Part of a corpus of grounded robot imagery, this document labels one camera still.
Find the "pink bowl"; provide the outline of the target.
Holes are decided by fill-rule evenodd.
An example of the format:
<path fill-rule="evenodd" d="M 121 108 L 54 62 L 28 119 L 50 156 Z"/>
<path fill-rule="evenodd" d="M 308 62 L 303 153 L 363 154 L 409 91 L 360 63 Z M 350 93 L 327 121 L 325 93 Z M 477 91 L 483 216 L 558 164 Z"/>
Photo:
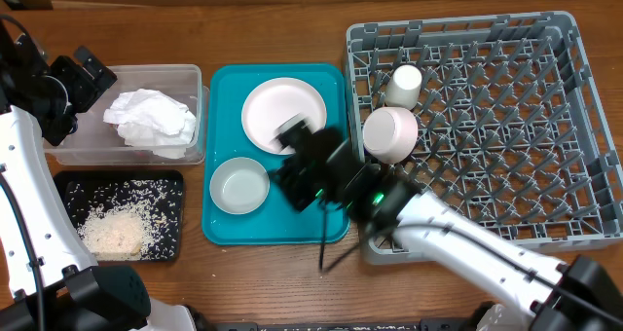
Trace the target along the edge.
<path fill-rule="evenodd" d="M 384 164 L 397 164 L 414 150 L 419 125 L 415 115 L 402 107 L 382 107 L 364 122 L 364 149 Z"/>

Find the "white napkin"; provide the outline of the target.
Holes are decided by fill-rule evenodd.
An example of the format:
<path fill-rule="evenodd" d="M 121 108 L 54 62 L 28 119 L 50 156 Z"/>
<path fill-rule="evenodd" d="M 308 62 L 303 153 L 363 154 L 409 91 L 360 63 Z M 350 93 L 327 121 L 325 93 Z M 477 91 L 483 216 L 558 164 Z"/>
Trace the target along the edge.
<path fill-rule="evenodd" d="M 122 92 L 103 113 L 129 146 L 165 146 L 189 143 L 196 116 L 189 107 L 155 90 Z"/>

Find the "grey bowl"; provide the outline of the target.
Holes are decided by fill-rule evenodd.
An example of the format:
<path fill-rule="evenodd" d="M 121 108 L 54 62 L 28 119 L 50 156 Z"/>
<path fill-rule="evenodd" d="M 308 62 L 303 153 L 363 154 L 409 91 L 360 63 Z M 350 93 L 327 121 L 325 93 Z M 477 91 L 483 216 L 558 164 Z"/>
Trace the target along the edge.
<path fill-rule="evenodd" d="M 270 180 L 257 161 L 237 157 L 218 166 L 209 183 L 209 194 L 215 205 L 232 215 L 243 215 L 258 209 L 268 197 Z"/>

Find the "red sauce packet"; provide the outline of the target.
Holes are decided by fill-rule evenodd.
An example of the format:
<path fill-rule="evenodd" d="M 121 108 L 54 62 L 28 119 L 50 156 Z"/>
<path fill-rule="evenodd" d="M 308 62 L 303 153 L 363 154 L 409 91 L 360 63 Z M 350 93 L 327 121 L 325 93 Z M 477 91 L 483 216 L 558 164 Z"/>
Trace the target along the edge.
<path fill-rule="evenodd" d="M 150 158 L 153 153 L 150 150 L 137 149 L 133 150 L 133 154 L 137 158 Z"/>

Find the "cream cup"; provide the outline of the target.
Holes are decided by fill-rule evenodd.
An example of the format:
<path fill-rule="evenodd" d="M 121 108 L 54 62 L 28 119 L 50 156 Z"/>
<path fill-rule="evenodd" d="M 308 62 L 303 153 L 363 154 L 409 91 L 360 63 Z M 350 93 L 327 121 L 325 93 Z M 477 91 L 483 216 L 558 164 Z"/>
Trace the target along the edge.
<path fill-rule="evenodd" d="M 416 66 L 398 66 L 385 88 L 385 105 L 414 109 L 420 96 L 421 83 L 422 73 Z"/>

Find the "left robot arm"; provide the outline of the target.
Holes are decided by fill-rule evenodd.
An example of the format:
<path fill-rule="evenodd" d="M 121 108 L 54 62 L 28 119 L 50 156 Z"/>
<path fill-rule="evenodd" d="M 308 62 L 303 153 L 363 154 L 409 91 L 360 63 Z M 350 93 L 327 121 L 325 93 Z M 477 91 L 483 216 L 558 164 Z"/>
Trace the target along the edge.
<path fill-rule="evenodd" d="M 13 303 L 4 330 L 208 330 L 190 306 L 149 296 L 130 266 L 98 265 L 45 158 L 116 82 L 87 48 L 48 63 L 28 31 L 1 31 L 1 244 Z"/>

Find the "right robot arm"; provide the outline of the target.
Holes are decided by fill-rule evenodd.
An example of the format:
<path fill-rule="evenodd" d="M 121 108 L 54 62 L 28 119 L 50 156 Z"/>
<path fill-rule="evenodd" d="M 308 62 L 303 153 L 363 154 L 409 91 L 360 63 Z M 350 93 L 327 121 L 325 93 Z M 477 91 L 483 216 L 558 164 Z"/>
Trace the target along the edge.
<path fill-rule="evenodd" d="M 596 261 L 567 264 L 513 244 L 454 211 L 431 191 L 360 161 L 335 128 L 311 130 L 293 118 L 275 131 L 293 153 L 269 173 L 298 211 L 334 203 L 364 230 L 391 236 L 495 297 L 473 330 L 619 330 L 622 294 Z"/>

